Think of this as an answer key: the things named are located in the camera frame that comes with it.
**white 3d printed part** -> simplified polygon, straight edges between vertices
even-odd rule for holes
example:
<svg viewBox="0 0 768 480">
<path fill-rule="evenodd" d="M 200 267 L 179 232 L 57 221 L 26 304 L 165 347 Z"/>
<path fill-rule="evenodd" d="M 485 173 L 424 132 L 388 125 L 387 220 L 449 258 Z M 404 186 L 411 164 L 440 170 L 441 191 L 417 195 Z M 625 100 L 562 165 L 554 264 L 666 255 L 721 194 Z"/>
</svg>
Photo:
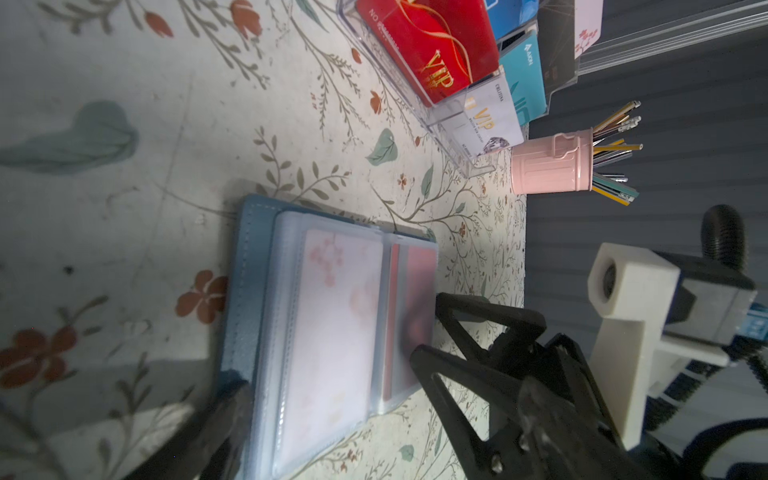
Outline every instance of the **white 3d printed part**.
<svg viewBox="0 0 768 480">
<path fill-rule="evenodd" d="M 589 300 L 603 317 L 589 367 L 627 450 L 640 443 L 651 361 L 679 276 L 651 250 L 614 243 L 601 245 L 589 273 Z"/>
</svg>

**screw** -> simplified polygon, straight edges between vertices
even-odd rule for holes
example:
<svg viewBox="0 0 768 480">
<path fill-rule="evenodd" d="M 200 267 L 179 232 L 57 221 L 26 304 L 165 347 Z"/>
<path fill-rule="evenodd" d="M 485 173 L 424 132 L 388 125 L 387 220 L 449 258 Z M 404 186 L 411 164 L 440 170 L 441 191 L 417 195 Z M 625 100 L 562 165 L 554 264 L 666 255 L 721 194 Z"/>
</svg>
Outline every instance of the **screw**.
<svg viewBox="0 0 768 480">
<path fill-rule="evenodd" d="M 491 470 L 498 475 L 499 473 L 502 473 L 504 470 L 504 466 L 502 465 L 502 456 L 498 453 L 493 454 L 491 457 Z"/>
</svg>

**pink card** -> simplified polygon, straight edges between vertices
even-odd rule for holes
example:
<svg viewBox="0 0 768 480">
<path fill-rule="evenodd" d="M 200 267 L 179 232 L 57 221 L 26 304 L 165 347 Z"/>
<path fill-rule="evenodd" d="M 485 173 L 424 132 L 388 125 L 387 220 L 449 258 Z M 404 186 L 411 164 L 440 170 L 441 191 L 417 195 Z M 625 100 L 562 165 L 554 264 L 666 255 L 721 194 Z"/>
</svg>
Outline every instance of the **pink card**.
<svg viewBox="0 0 768 480">
<path fill-rule="evenodd" d="M 368 416 L 382 249 L 374 240 L 306 232 L 278 471 Z"/>
<path fill-rule="evenodd" d="M 579 58 L 600 39 L 603 0 L 575 0 L 574 8 L 574 58 Z"/>
<path fill-rule="evenodd" d="M 418 382 L 410 357 L 417 346 L 432 343 L 436 272 L 434 249 L 392 245 L 382 388 L 385 402 Z"/>
</svg>

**black card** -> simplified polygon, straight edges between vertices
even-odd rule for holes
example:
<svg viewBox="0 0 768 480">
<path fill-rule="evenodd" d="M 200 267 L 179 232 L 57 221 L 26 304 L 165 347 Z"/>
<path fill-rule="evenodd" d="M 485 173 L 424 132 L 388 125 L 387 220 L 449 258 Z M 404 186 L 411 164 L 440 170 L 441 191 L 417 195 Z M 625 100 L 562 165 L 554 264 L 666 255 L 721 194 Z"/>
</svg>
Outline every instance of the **black card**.
<svg viewBox="0 0 768 480">
<path fill-rule="evenodd" d="M 538 10 L 538 50 L 547 103 L 553 91 L 578 76 L 574 29 L 574 0 L 542 2 Z"/>
</svg>

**yellow pencil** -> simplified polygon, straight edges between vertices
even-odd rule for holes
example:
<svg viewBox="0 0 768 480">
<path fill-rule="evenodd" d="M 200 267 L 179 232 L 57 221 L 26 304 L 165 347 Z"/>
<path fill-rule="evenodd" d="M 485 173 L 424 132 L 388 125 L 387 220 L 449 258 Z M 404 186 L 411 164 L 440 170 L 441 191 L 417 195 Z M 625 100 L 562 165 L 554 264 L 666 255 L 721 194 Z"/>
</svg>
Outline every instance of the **yellow pencil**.
<svg viewBox="0 0 768 480">
<path fill-rule="evenodd" d="M 600 142 L 602 142 L 603 140 L 605 140 L 605 139 L 603 138 L 601 140 L 596 140 L 596 141 L 592 142 L 592 146 L 594 147 L 595 145 L 599 145 Z M 613 145 L 621 145 L 623 143 L 624 143 L 624 139 L 622 138 L 620 140 L 616 140 L 615 142 L 608 144 L 608 146 L 610 147 L 610 146 L 613 146 Z"/>
<path fill-rule="evenodd" d="M 606 128 L 616 127 L 618 125 L 623 124 L 627 120 L 629 120 L 629 115 L 625 114 L 623 117 L 619 117 L 616 121 L 612 121 L 611 124 L 608 125 Z"/>
<path fill-rule="evenodd" d="M 595 147 L 594 152 L 599 154 L 602 151 L 622 151 L 622 150 L 643 150 L 643 144 L 639 145 L 610 145 L 606 147 Z"/>
<path fill-rule="evenodd" d="M 611 195 L 607 191 L 605 191 L 605 190 L 603 190 L 601 188 L 597 188 L 596 186 L 592 185 L 592 191 L 593 192 L 598 192 L 600 195 L 604 195 L 604 196 L 610 198 L 611 200 L 615 200 L 618 203 L 624 205 L 625 207 L 629 207 L 629 202 L 627 202 L 626 200 L 622 200 L 621 198 L 616 197 L 615 195 Z"/>
<path fill-rule="evenodd" d="M 640 102 L 639 101 L 634 100 L 634 101 L 629 102 L 628 104 L 623 106 L 621 109 L 619 109 L 616 113 L 612 114 L 610 117 L 608 117 L 605 120 L 603 120 L 602 122 L 600 122 L 597 125 L 597 127 L 595 127 L 593 129 L 593 133 L 596 134 L 600 130 L 603 130 L 604 128 L 606 128 L 608 125 L 614 123 L 619 118 L 622 118 L 624 115 L 627 114 L 627 112 L 629 112 L 633 108 L 637 108 L 637 107 L 640 107 Z"/>
</svg>

